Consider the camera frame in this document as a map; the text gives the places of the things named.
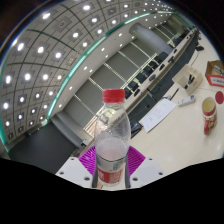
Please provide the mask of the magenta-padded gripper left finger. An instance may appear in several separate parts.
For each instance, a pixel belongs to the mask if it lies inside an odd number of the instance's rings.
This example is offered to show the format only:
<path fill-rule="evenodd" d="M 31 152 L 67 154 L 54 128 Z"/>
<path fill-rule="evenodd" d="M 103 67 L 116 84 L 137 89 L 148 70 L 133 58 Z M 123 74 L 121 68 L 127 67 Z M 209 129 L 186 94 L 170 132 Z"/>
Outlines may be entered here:
<path fill-rule="evenodd" d="M 96 171 L 96 153 L 92 146 L 79 157 L 69 157 L 57 171 L 59 176 L 79 186 L 91 186 Z"/>

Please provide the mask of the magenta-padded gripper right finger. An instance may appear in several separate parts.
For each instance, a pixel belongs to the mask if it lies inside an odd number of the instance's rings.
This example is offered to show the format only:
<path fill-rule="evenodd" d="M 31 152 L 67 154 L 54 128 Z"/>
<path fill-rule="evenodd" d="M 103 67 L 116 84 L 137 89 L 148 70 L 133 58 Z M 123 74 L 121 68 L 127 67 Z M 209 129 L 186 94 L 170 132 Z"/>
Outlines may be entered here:
<path fill-rule="evenodd" d="M 147 158 L 130 146 L 126 159 L 125 186 L 140 188 L 164 176 L 164 171 L 152 158 Z"/>

